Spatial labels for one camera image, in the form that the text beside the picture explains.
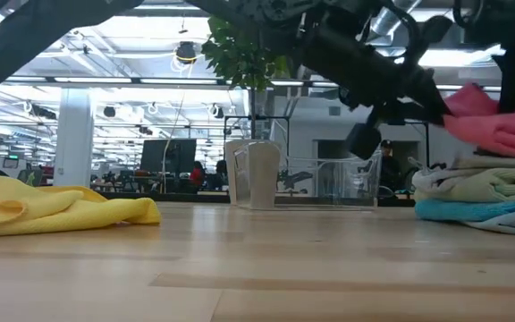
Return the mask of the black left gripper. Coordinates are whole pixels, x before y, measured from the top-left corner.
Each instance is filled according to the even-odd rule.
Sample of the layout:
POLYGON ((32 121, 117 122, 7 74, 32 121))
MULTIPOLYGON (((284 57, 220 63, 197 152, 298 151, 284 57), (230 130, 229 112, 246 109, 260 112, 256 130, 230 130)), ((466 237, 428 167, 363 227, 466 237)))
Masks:
POLYGON ((419 60, 436 42, 436 18, 419 23, 404 8, 307 8, 292 15, 301 23, 296 47, 301 63, 347 91, 347 104, 374 106, 382 123, 407 120, 444 124, 450 114, 434 81, 434 72, 419 60), (396 62, 370 44, 378 34, 373 21, 393 16, 408 33, 408 44, 396 62), (415 102, 401 102, 410 97, 415 102))

